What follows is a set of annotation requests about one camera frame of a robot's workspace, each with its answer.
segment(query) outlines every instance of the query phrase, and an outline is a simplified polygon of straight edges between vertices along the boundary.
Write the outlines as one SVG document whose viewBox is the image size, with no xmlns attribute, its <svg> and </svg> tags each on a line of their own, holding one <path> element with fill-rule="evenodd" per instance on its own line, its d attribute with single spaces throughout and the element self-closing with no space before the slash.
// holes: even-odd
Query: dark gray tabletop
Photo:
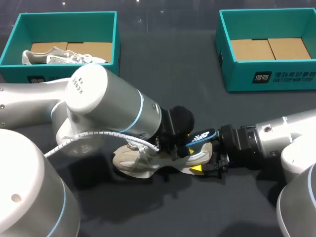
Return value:
<svg viewBox="0 0 316 237">
<path fill-rule="evenodd" d="M 183 105 L 190 109 L 196 118 L 195 131 L 229 123 L 254 124 L 316 107 L 316 92 L 312 91 L 225 91 L 214 47 L 217 11 L 228 8 L 225 5 L 216 0 L 186 0 L 183 6 L 192 10 L 178 10 L 166 3 L 166 8 L 159 8 L 154 1 L 140 1 L 149 2 L 151 11 L 132 8 L 119 16 L 120 76 L 163 108 Z M 34 11 L 45 11 L 42 1 L 27 4 L 20 0 L 15 6 L 11 2 L 0 0 L 0 6 L 8 6 L 6 11 L 13 18 L 16 12 L 30 11 L 32 5 Z M 119 2 L 129 6 L 130 1 Z M 285 4 L 281 0 L 223 2 L 230 8 Z M 207 11 L 204 5 L 214 8 Z M 7 19 L 6 14 L 0 14 L 0 19 Z M 0 28 L 0 51 L 9 28 L 9 20 Z M 44 153 L 56 145 L 50 125 L 18 131 Z M 230 169 L 223 180 L 172 169 L 161 170 L 148 180 L 127 179 L 113 171 L 111 162 L 112 152 L 122 144 L 122 140 L 107 138 L 100 155 L 77 159 L 59 153 L 50 159 L 79 202 L 80 237 L 281 237 L 275 205 L 284 181 L 278 165 L 266 165 L 262 171 Z"/>
</svg>

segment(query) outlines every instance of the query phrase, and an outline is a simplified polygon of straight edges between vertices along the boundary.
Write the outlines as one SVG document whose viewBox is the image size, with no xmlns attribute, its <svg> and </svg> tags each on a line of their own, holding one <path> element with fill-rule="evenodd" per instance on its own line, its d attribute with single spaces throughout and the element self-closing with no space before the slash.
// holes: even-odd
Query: shoe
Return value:
<svg viewBox="0 0 316 237">
<path fill-rule="evenodd" d="M 128 145 L 114 152 L 113 165 L 124 174 L 142 179 L 151 177 L 165 166 L 172 166 L 186 174 L 202 174 L 190 168 L 209 162 L 212 156 L 212 144 L 207 142 L 192 145 L 190 151 L 192 152 L 190 156 L 172 159 L 167 153 L 158 154 L 144 145 L 129 142 Z"/>
<path fill-rule="evenodd" d="M 33 53 L 25 50 L 22 53 L 22 64 L 70 64 L 70 63 L 107 63 L 102 58 L 92 57 L 90 54 L 79 54 L 70 50 L 64 51 L 52 47 L 46 53 Z"/>
</svg>

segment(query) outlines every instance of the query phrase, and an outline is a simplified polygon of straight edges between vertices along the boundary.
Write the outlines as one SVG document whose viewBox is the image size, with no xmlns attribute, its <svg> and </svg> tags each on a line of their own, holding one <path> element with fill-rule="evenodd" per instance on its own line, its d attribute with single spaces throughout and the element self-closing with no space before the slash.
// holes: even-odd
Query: cardboard insert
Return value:
<svg viewBox="0 0 316 237">
<path fill-rule="evenodd" d="M 231 41 L 237 61 L 311 59 L 301 38 Z"/>
<path fill-rule="evenodd" d="M 71 50 L 79 54 L 90 54 L 92 57 L 98 57 L 111 63 L 112 43 L 111 42 L 49 42 L 33 43 L 31 52 L 46 53 L 52 47 L 61 50 Z"/>
</svg>

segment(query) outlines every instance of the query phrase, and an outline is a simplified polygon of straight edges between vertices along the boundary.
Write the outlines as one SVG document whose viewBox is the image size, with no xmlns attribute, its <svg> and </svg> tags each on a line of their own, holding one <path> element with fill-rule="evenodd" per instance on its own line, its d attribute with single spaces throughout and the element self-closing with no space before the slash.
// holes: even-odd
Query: shoe box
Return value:
<svg viewBox="0 0 316 237">
<path fill-rule="evenodd" d="M 220 10 L 215 45 L 227 91 L 316 89 L 314 8 Z"/>
<path fill-rule="evenodd" d="M 82 64 L 22 65 L 22 52 L 48 52 L 52 47 L 90 54 L 107 61 L 119 75 L 120 38 L 116 12 L 21 13 L 0 58 L 6 82 L 36 83 L 70 77 Z"/>
</svg>

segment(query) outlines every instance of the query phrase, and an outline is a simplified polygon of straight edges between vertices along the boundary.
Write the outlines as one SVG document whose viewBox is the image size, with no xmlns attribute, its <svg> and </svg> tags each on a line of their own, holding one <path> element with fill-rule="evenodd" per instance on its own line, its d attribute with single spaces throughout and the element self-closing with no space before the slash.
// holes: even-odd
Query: teal shoe box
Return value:
<svg viewBox="0 0 316 237">
<path fill-rule="evenodd" d="M 82 64 L 22 65 L 22 52 L 39 42 L 110 42 L 104 68 L 119 74 L 120 38 L 116 12 L 22 13 L 0 58 L 0 73 L 9 83 L 36 83 L 70 77 Z"/>
<path fill-rule="evenodd" d="M 301 39 L 309 58 L 277 58 L 273 40 Z M 259 55 L 272 50 L 272 59 L 238 60 L 233 49 L 236 40 L 265 40 L 268 50 L 260 47 Z M 216 50 L 226 90 L 314 90 L 316 89 L 316 11 L 314 8 L 220 10 L 216 31 Z M 281 43 L 284 54 L 299 47 Z M 242 54 L 253 48 L 241 48 Z"/>
</svg>

